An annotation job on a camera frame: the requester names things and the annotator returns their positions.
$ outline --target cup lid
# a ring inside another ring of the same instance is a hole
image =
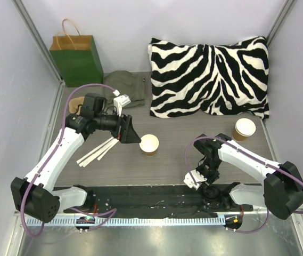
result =
[[[154,152],[159,145],[159,141],[155,135],[147,134],[141,137],[140,148],[147,153]]]
[[[256,131],[255,123],[248,118],[239,119],[235,124],[235,128],[241,135],[244,136],[251,136]]]

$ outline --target tabletop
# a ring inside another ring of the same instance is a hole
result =
[[[190,116],[162,119],[149,115],[151,104],[150,73],[146,76],[145,106],[123,109],[124,114],[132,115],[133,126],[140,137],[154,134],[160,145],[152,157],[145,156],[138,144],[116,144],[100,161],[94,160],[89,165],[79,167],[76,160],[110,138],[107,131],[96,131],[90,135],[84,144],[73,154],[70,161],[61,172],[56,186],[126,186],[126,185],[178,185],[183,184],[186,167],[184,150],[194,138],[201,134],[215,136],[219,133],[232,136],[236,121],[239,118],[249,118],[256,124],[256,132],[240,145],[254,153],[272,159],[268,143],[259,117],[243,113],[234,116],[211,116],[198,111]],[[65,88],[59,109],[53,139],[60,129],[62,110],[66,98],[74,88]],[[74,97],[87,92],[102,92],[101,88],[86,88],[80,90]],[[189,150],[188,162],[194,169],[203,156],[192,147]],[[234,181],[254,183],[256,180],[237,167],[221,163],[220,179],[216,183],[231,183]]]

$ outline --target folded fabric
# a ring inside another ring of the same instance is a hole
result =
[[[268,118],[266,38],[235,45],[177,46],[153,38],[150,115],[170,118],[203,110],[212,115],[250,111]]]
[[[128,71],[114,71],[104,78],[104,84],[110,85],[120,92],[130,97],[131,103],[124,108],[133,108],[145,105],[145,77],[143,75],[133,75]],[[108,100],[108,106],[113,104],[112,91],[104,89],[104,96]]]

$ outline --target paper bag handle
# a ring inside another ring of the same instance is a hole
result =
[[[65,34],[65,35],[70,39],[71,43],[73,44],[73,47],[74,47],[75,50],[76,50],[76,49],[77,49],[77,48],[76,48],[76,45],[74,44],[74,42],[73,42],[73,40],[71,39],[71,37],[70,37],[67,33],[65,33],[65,31],[60,31],[60,32],[58,32],[57,35],[55,36],[55,38],[56,38],[56,43],[58,44],[59,49],[61,50],[61,46],[60,46],[59,40],[58,40],[58,34],[60,34],[60,33]]]
[[[77,26],[75,25],[75,23],[74,23],[72,20],[68,19],[68,18],[63,19],[63,20],[62,20],[62,23],[61,23],[61,25],[62,25],[62,30],[63,30],[64,32],[65,32],[65,25],[64,25],[64,22],[65,22],[65,21],[71,22],[72,25],[76,28],[76,30],[77,30],[77,32],[78,32],[78,35],[80,35],[79,29],[77,28]]]

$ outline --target ruler strip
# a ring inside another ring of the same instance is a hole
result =
[[[77,219],[81,215],[64,215],[56,216],[51,222],[46,223],[45,227],[67,227],[67,226],[77,226],[77,227],[91,227],[102,223],[106,218],[95,217],[95,224],[76,224]],[[28,227],[38,227],[41,226],[41,221],[29,217],[27,219]],[[112,218],[104,227],[154,227],[154,226],[216,226],[226,224],[225,216],[218,215],[216,218],[199,218],[199,219],[122,219],[122,218]]]

